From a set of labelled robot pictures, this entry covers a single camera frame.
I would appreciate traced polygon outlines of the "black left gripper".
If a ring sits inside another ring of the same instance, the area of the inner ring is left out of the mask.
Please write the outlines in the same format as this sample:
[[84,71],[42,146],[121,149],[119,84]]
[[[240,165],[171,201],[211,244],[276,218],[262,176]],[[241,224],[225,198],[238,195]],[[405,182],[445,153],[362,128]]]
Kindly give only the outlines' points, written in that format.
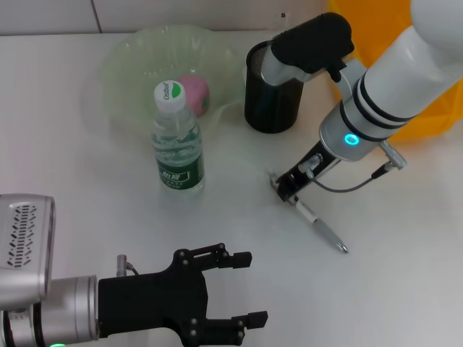
[[[231,254],[225,244],[180,249],[165,270],[158,273],[105,278],[98,282],[98,327],[101,338],[120,333],[168,328],[186,343],[192,320],[206,317],[208,292],[202,270],[246,268],[250,252]],[[265,327],[267,311],[226,320],[205,319],[200,342],[242,342],[245,330]]]

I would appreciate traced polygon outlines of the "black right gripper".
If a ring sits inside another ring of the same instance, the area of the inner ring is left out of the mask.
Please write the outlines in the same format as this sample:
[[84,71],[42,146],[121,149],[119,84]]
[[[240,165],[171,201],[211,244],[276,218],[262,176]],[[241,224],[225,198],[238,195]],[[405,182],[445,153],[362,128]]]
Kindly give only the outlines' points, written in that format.
[[338,140],[319,140],[295,166],[277,178],[276,192],[281,200],[287,202],[332,166],[339,159],[339,148]]

